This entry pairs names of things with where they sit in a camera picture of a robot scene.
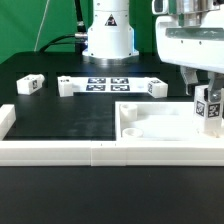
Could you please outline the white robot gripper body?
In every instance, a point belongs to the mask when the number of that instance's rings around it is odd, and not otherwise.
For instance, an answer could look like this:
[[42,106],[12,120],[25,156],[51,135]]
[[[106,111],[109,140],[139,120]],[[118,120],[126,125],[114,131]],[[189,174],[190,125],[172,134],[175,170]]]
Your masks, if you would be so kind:
[[159,16],[156,41],[163,62],[224,73],[224,13],[206,13],[202,25],[192,28],[181,28],[174,16]]

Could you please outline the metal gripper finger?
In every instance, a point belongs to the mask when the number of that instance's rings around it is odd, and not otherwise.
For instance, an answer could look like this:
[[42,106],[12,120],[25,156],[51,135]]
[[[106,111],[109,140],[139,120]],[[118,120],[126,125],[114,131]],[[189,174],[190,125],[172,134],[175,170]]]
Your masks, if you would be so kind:
[[194,95],[195,87],[198,85],[197,70],[191,67],[181,66],[180,73],[186,87],[186,94]]
[[219,102],[222,97],[221,90],[224,87],[224,74],[209,72],[208,100],[210,102]]

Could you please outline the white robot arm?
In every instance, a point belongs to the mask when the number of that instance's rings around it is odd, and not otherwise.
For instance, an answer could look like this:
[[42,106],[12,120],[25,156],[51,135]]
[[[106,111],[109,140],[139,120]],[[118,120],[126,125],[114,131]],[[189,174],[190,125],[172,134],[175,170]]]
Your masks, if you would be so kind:
[[[208,72],[207,99],[221,100],[224,88],[224,0],[152,0],[157,52],[176,64],[187,89],[198,83],[196,71]],[[93,0],[93,23],[83,57],[91,62],[121,63],[139,55],[129,25],[129,0]]]

